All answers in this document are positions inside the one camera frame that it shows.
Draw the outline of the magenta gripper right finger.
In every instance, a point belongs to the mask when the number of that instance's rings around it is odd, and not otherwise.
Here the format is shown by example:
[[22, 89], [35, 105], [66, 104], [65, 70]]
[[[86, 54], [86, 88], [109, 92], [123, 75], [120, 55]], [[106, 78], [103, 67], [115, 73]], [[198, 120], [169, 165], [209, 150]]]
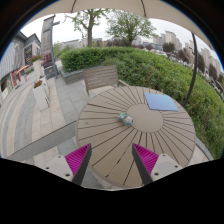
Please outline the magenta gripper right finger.
[[148, 185], [182, 169], [167, 154], [158, 155], [135, 143], [132, 144], [132, 155], [144, 185]]

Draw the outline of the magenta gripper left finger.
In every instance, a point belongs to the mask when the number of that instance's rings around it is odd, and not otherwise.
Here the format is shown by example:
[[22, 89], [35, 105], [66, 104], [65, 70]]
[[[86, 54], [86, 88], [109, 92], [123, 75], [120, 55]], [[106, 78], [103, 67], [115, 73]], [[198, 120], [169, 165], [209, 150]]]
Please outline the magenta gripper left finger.
[[91, 154], [91, 144], [87, 144], [66, 156], [57, 155], [44, 169], [76, 185], [81, 185]]

